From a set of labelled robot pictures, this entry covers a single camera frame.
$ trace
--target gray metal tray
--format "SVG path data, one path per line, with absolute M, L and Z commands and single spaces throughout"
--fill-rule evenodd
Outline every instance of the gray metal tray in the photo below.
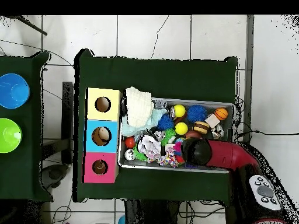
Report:
M 233 117 L 235 114 L 235 106 L 232 103 L 222 103 L 222 102 L 211 102 L 211 101 L 196 101 L 196 100 L 177 100 L 177 99 L 163 99 L 163 98 L 152 98 L 152 101 L 154 100 L 166 100 L 168 106 L 174 106 L 176 104 L 182 104 L 183 106 L 188 109 L 188 107 L 192 105 L 201 105 L 207 109 L 207 114 L 213 113 L 215 109 L 223 107 L 228 111 L 228 117 L 221 122 L 221 125 L 224 130 L 224 137 L 220 140 L 222 141 L 228 141 L 230 140 L 230 137 L 232 136 L 232 130 L 233 130 Z M 188 125 L 189 129 L 191 129 L 192 124 L 188 121 L 185 121 L 185 123 Z M 184 172 L 205 172 L 205 173 L 227 173 L 227 170 L 225 169 L 217 169 L 212 167 L 205 167 L 205 166 L 198 166 L 197 168 L 185 168 L 183 165 L 181 167 L 173 168 L 170 166 L 162 167 L 156 162 L 148 163 L 148 162 L 142 162 L 140 160 L 132 160 L 129 161 L 124 158 L 124 153 L 126 151 L 126 146 L 124 144 L 123 138 L 121 138 L 121 130 L 122 130 L 122 123 L 120 124 L 120 144 L 119 144 L 119 151 L 118 151 L 118 158 L 117 161 L 121 167 L 126 168 L 138 168 L 138 169 L 159 169 L 159 170 L 175 170 L 175 171 L 184 171 Z M 212 139 L 212 133 L 211 130 L 208 131 L 208 133 L 204 136 L 207 139 Z

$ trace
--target tray of dog toys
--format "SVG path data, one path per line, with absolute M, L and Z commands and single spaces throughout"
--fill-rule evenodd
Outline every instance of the tray of dog toys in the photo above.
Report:
M 133 87 L 126 91 L 117 159 L 121 167 L 222 171 L 187 164 L 181 145 L 191 137 L 227 141 L 232 135 L 233 104 L 154 98 Z

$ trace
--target blue spiky ball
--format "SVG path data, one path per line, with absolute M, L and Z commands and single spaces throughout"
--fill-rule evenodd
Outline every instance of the blue spiky ball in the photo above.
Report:
M 203 122 L 207 118 L 207 110 L 203 106 L 193 105 L 187 110 L 187 119 L 195 123 L 197 121 Z
M 161 119 L 159 120 L 159 123 L 157 125 L 157 129 L 160 131 L 164 131 L 167 129 L 172 129 L 175 126 L 175 124 L 173 123 L 172 118 L 170 118 L 170 116 L 168 116 L 166 113 L 161 117 Z

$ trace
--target green tabletop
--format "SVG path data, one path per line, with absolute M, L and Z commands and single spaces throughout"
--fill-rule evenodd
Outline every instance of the green tabletop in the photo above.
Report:
M 75 201 L 85 198 L 148 200 L 222 200 L 230 202 L 230 173 L 127 169 L 120 167 L 114 184 L 81 182 L 85 89 L 134 86 L 153 97 L 235 102 L 237 59 L 225 61 L 142 60 L 93 57 L 81 50 L 75 58 L 74 187 Z
M 38 52 L 30 58 L 0 57 L 0 76 L 16 73 L 30 87 L 28 101 L 16 109 L 0 106 L 0 118 L 9 118 L 21 127 L 23 138 L 10 153 L 0 153 L 0 198 L 51 201 L 40 182 L 41 168 L 41 69 L 49 53 Z

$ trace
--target round hole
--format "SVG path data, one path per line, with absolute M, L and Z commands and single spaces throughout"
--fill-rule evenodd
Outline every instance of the round hole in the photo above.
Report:
M 108 165 L 104 160 L 97 160 L 92 164 L 92 170 L 97 175 L 103 175 L 107 173 Z
M 100 111 L 101 113 L 106 113 L 111 108 L 111 101 L 107 97 L 99 97 L 96 99 L 95 107 L 97 111 Z
M 111 140 L 111 132 L 107 127 L 97 127 L 92 132 L 91 138 L 97 146 L 105 146 Z

